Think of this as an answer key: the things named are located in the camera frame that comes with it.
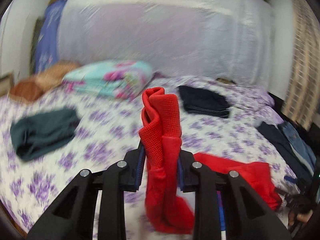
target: dark green cloth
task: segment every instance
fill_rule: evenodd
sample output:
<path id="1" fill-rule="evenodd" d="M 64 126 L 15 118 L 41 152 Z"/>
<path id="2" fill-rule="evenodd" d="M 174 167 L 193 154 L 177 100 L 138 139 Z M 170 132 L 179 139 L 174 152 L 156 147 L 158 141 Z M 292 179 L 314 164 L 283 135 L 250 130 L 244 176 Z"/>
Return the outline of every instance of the dark green cloth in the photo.
<path id="1" fill-rule="evenodd" d="M 67 108 L 22 118 L 10 128 L 13 148 L 24 161 L 38 158 L 70 142 L 79 122 Z"/>

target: navy blue cloth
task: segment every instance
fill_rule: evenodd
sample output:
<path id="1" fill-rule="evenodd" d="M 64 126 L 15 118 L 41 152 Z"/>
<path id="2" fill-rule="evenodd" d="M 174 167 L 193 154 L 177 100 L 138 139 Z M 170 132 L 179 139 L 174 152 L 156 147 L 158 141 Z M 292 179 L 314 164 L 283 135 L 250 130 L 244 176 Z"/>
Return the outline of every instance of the navy blue cloth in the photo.
<path id="1" fill-rule="evenodd" d="M 57 0 L 45 10 L 45 20 L 35 53 L 36 74 L 51 67 L 59 60 L 57 56 L 57 33 L 61 14 L 66 3 L 67 0 Z"/>
<path id="2" fill-rule="evenodd" d="M 284 137 L 282 132 L 274 125 L 266 124 L 265 122 L 262 122 L 257 130 L 275 146 L 276 150 L 280 153 L 297 178 L 304 179 L 308 185 L 311 185 L 312 176 L 310 172 L 295 156 L 289 141 Z"/>
<path id="3" fill-rule="evenodd" d="M 178 89 L 186 112 L 229 117 L 230 104 L 224 96 L 202 88 L 179 86 Z"/>
<path id="4" fill-rule="evenodd" d="M 22 118 L 10 128 L 13 148 L 24 161 L 38 158 L 70 142 L 79 122 L 67 108 Z"/>

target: red towel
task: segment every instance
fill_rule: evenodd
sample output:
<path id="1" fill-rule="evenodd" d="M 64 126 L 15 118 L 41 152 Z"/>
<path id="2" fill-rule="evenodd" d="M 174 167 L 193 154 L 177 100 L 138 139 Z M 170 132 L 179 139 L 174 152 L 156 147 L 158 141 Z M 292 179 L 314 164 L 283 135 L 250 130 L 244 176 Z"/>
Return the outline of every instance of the red towel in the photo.
<path id="1" fill-rule="evenodd" d="M 139 131 L 146 149 L 148 182 L 146 213 L 157 231 L 191 234 L 194 216 L 185 201 L 176 196 L 177 161 L 181 149 L 178 99 L 163 88 L 143 92 L 143 128 Z"/>
<path id="2" fill-rule="evenodd" d="M 282 199 L 275 191 L 276 187 L 271 181 L 268 163 L 253 162 L 245 164 L 205 153 L 196 153 L 193 156 L 197 162 L 207 165 L 213 171 L 224 174 L 229 171 L 238 171 L 272 210 L 277 210 L 281 205 Z"/>

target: folded cloth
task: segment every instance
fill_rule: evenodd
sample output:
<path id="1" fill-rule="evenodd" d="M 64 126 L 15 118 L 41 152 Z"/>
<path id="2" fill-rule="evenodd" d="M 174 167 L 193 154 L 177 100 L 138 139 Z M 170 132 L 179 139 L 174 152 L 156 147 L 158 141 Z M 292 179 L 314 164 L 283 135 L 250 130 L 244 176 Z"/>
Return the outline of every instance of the folded cloth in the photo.
<path id="1" fill-rule="evenodd" d="M 13 148 L 24 161 L 38 158 L 70 142 L 79 122 L 67 108 L 22 118 L 10 128 Z"/>
<path id="2" fill-rule="evenodd" d="M 63 82 L 78 92 L 134 99 L 152 76 L 152 67 L 145 62 L 106 60 L 68 73 Z"/>
<path id="3" fill-rule="evenodd" d="M 278 128 L 272 124 L 262 122 L 257 130 L 276 148 L 297 178 L 303 179 L 307 185 L 310 185 L 312 176 L 309 170 L 296 157 L 289 141 Z"/>
<path id="4" fill-rule="evenodd" d="M 271 181 L 268 163 L 245 164 L 205 153 L 196 153 L 193 156 L 197 162 L 207 165 L 213 171 L 224 174 L 229 171 L 237 171 L 272 210 L 275 211 L 280 207 L 282 199 L 275 191 L 276 187 Z"/>
<path id="5" fill-rule="evenodd" d="M 290 142 L 294 154 L 302 163 L 306 165 L 313 176 L 316 164 L 316 156 L 310 146 L 300 138 L 297 130 L 289 122 L 284 122 L 278 125 L 278 128 Z"/>
<path id="6" fill-rule="evenodd" d="M 142 94 L 143 128 L 139 131 L 146 149 L 148 182 L 146 214 L 156 230 L 191 234 L 194 216 L 184 199 L 176 196 L 177 163 L 181 147 L 178 99 L 163 88 Z"/>
<path id="7" fill-rule="evenodd" d="M 183 108 L 188 113 L 229 117 L 230 104 L 224 96 L 202 88 L 179 86 L 178 89 Z"/>

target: denim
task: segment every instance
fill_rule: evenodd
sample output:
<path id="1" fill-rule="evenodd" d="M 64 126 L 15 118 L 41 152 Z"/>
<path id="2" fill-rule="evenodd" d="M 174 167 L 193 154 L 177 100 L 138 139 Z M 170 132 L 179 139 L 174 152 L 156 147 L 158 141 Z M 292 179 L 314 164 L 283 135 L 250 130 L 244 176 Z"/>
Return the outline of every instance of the denim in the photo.
<path id="1" fill-rule="evenodd" d="M 272 124 L 262 122 L 257 128 L 261 133 L 280 153 L 284 161 L 288 164 L 298 179 L 303 179 L 307 185 L 311 184 L 312 175 L 305 165 L 296 157 L 292 151 L 291 145 L 287 138 L 278 128 Z"/>
<path id="2" fill-rule="evenodd" d="M 289 122 L 284 122 L 278 125 L 278 128 L 282 131 L 285 137 L 290 142 L 294 153 L 300 155 L 299 159 L 304 159 L 305 163 L 308 163 L 308 169 L 312 169 L 312 175 L 316 164 L 316 156 L 313 153 L 310 146 L 308 146 L 299 136 L 297 130 Z"/>

